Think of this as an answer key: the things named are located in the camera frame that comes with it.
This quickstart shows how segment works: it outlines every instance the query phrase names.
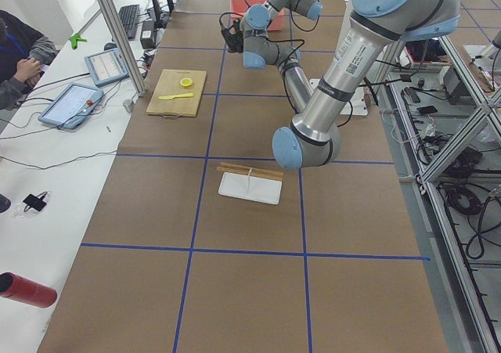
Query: green object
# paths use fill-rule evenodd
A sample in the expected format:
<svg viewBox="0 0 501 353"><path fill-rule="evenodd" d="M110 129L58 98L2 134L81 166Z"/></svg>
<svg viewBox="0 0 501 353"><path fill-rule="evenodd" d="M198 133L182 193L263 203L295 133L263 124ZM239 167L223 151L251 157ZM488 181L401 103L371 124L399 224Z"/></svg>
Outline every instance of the green object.
<svg viewBox="0 0 501 353"><path fill-rule="evenodd" d="M87 42L87 39L80 36L80 34L77 32L76 34L70 37L71 48L76 49L78 47L79 41Z"/></svg>

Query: red cylinder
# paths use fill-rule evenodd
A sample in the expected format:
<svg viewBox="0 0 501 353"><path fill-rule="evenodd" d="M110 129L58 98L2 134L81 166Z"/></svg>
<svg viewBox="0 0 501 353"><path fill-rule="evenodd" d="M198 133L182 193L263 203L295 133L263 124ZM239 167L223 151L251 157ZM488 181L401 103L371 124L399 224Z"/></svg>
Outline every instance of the red cylinder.
<svg viewBox="0 0 501 353"><path fill-rule="evenodd" d="M0 275L0 296L39 308L47 308L56 302L57 292L48 286L6 272Z"/></svg>

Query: white table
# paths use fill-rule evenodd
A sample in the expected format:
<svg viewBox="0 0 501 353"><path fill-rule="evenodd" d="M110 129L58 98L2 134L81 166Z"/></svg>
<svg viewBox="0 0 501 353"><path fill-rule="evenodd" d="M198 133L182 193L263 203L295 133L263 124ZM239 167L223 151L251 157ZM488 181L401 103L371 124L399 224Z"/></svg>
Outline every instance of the white table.
<svg viewBox="0 0 501 353"><path fill-rule="evenodd" d="M117 0L115 3L120 7L134 2ZM76 50L66 43L38 85L88 72L84 56L102 51L111 39L102 15L81 35L88 42L79 42ZM138 59L143 53L140 42L131 41L131 47ZM53 99L72 81L93 85L89 76L80 77L40 88L29 97ZM113 86L103 89L108 91ZM36 114L26 128L8 125L0 135L0 154L25 164L46 167L79 156L114 151L130 117L122 103L133 97L132 82L123 80L105 110L90 116L74 131L52 129L17 139L1 139L48 127L38 121ZM32 113L47 107L37 105L41 103L47 102L26 102L11 122L25 125ZM12 201L11 208L0 214L0 273L16 273L50 286L60 294L113 161L114 155L107 155L41 171L0 160L0 193ZM49 201L41 213L28 216L19 213L25 205L22 200L28 194L44 191L49 191ZM56 303L42 309L0 297L0 351L37 351Z"/></svg>

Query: tablet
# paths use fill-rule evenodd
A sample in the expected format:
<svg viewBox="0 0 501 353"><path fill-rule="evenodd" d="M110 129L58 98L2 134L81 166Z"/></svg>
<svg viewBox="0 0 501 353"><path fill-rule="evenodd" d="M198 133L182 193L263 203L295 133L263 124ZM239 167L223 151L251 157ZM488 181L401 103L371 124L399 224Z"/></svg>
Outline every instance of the tablet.
<svg viewBox="0 0 501 353"><path fill-rule="evenodd" d="M97 87L120 81L128 76L118 48L86 56L84 60Z"/></svg>
<svg viewBox="0 0 501 353"><path fill-rule="evenodd" d="M100 88L71 83L45 109L38 120L61 128L76 128L104 96Z"/></svg>

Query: keyboard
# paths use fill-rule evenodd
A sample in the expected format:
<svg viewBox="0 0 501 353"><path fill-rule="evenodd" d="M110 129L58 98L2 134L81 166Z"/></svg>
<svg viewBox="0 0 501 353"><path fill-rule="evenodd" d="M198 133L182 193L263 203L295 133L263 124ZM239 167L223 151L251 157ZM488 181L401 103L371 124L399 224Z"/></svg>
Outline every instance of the keyboard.
<svg viewBox="0 0 501 353"><path fill-rule="evenodd" d="M138 30L138 15L139 5L127 5L120 7L118 17L124 26L127 39L135 38L135 33Z"/></svg>

